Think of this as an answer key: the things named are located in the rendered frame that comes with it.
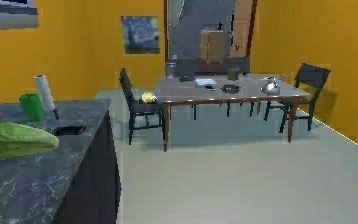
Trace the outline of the yellow crumpled cloth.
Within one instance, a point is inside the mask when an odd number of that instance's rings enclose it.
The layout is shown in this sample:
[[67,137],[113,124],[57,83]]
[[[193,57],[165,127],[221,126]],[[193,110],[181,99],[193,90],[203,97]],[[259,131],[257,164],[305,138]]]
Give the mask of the yellow crumpled cloth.
[[141,99],[144,103],[155,103],[157,101],[156,96],[152,92],[144,92]]

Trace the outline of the white open book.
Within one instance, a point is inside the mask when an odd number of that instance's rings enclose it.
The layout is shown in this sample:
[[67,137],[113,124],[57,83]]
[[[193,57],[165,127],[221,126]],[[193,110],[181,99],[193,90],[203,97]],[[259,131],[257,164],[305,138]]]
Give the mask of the white open book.
[[211,78],[196,78],[195,82],[198,86],[215,86],[217,82]]

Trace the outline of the grey glass jar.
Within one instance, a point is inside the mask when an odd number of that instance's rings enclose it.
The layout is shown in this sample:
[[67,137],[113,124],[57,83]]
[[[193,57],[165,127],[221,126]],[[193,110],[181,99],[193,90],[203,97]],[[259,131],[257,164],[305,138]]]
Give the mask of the grey glass jar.
[[177,63],[167,62],[165,64],[165,75],[167,79],[173,79],[177,76]]

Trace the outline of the black dining chair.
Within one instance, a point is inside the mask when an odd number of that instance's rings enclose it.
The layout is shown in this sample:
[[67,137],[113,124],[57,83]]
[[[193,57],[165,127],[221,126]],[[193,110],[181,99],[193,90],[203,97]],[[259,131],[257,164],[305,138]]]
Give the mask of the black dining chair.
[[[164,128],[164,113],[163,104],[158,100],[152,103],[146,103],[142,99],[136,99],[132,92],[132,84],[125,68],[120,70],[119,82],[122,87],[122,91],[129,110],[129,121],[128,121],[128,143],[132,143],[133,132],[135,130],[151,129],[151,128]],[[150,115],[158,116],[158,123],[152,125],[149,122],[148,117]],[[143,117],[145,124],[143,126],[136,126],[136,118]]]
[[[302,63],[297,75],[294,78],[295,84],[294,87],[297,89],[302,89],[303,91],[311,90],[306,96],[303,96],[300,104],[308,106],[307,115],[295,115],[295,120],[306,120],[307,129],[312,129],[312,121],[314,116],[315,104],[316,101],[323,90],[325,83],[328,80],[328,77],[331,73],[330,69],[319,67],[316,65],[311,65],[307,63]],[[279,127],[279,132],[282,133],[285,128],[285,123],[289,119],[293,104],[286,101],[278,101],[277,105],[273,105],[271,101],[268,101],[266,104],[264,120],[268,119],[269,112],[273,109],[280,109],[283,111],[283,116],[281,124]]]

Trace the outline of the grey wooden dining table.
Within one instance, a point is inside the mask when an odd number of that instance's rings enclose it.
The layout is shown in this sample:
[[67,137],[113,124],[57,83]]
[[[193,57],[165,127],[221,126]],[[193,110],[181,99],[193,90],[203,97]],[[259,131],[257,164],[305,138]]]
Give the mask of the grey wooden dining table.
[[[283,82],[280,80],[280,76],[276,75],[275,77],[277,78],[277,83],[280,86],[280,94],[277,96],[266,95],[261,92],[261,88],[266,84],[267,77],[270,76],[274,77],[275,75],[249,74],[247,76],[240,76],[236,81],[228,80],[222,75],[204,76],[204,78],[211,78],[217,82],[214,87],[215,91],[206,90],[204,87],[198,86],[195,81],[180,82],[177,79],[159,79],[156,86],[156,93],[158,100],[163,104],[163,150],[167,151],[169,141],[169,110],[171,105],[199,105],[262,101],[291,102],[293,106],[287,126],[288,142],[291,142],[296,110],[299,107],[302,97],[308,95],[309,93]],[[239,92],[235,94],[224,93],[222,91],[222,86],[226,84],[239,86]]]

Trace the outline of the black round dish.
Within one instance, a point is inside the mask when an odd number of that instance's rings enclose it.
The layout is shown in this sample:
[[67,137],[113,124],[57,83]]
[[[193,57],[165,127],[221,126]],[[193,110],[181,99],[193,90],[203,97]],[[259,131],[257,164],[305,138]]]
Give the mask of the black round dish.
[[240,90],[240,87],[237,85],[226,84],[226,85],[222,86],[222,91],[224,93],[235,94],[235,93],[238,93],[239,90]]

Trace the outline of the dark pot with plant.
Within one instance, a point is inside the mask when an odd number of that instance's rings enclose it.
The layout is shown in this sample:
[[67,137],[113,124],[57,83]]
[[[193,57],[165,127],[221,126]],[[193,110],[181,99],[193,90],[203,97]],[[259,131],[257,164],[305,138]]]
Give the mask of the dark pot with plant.
[[236,81],[239,76],[240,66],[236,58],[231,58],[227,67],[227,79]]

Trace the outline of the brown cardboard box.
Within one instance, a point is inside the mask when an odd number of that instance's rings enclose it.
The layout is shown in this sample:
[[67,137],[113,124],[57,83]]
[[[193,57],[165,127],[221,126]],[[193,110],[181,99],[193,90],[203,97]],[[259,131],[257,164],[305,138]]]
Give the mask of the brown cardboard box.
[[200,58],[206,63],[222,63],[225,56],[223,31],[204,30],[200,33]]

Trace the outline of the blue night sky painting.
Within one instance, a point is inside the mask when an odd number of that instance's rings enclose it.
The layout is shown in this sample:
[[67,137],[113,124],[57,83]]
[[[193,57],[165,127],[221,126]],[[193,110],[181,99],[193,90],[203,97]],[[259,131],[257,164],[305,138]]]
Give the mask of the blue night sky painting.
[[159,54],[159,26],[156,16],[122,16],[126,54]]

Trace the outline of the silver kettle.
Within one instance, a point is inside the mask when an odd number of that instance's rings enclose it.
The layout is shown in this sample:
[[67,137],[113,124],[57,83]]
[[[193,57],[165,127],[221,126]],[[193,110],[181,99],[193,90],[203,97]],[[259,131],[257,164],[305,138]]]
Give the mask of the silver kettle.
[[270,96],[279,95],[280,86],[278,85],[276,78],[268,77],[266,84],[261,88],[261,92]]

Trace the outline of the black phone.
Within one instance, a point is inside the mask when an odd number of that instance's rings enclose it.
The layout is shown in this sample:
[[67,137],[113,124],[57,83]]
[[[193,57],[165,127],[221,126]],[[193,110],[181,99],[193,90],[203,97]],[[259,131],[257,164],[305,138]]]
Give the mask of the black phone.
[[55,136],[80,135],[86,130],[85,126],[63,126],[56,127],[52,134]]

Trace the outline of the white paper towel roll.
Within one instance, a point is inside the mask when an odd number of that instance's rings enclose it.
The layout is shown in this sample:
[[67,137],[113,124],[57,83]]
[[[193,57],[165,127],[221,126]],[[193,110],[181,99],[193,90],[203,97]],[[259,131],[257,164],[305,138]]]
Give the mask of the white paper towel roll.
[[36,75],[34,76],[35,85],[38,91],[38,96],[40,98],[42,108],[45,112],[52,112],[55,116],[55,119],[59,119],[58,110],[54,104],[51,90],[46,75]]

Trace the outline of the green cup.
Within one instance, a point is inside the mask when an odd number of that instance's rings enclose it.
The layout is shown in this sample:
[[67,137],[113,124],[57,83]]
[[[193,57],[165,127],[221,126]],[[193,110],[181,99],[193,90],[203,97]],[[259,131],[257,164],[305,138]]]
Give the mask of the green cup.
[[30,122],[43,120],[43,109],[37,93],[24,94],[19,97],[21,108]]

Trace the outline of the dark marble kitchen counter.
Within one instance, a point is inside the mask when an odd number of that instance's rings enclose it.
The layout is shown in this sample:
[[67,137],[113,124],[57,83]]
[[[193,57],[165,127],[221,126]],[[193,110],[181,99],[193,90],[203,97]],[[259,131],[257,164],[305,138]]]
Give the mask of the dark marble kitchen counter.
[[121,183],[108,100],[64,101],[59,119],[35,126],[83,125],[51,152],[0,159],[0,224],[116,224]]

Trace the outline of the green lettuce head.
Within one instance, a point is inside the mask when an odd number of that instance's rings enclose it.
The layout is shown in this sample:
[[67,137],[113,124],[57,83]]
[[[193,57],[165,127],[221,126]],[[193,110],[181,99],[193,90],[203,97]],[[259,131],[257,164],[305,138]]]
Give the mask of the green lettuce head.
[[55,150],[59,139],[40,128],[14,123],[0,123],[0,159],[34,155]]

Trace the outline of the grey framed window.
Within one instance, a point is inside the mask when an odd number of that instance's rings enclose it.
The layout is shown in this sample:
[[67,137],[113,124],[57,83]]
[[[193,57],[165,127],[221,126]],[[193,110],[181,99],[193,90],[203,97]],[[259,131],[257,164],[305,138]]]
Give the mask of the grey framed window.
[[34,0],[0,0],[0,30],[38,27]]

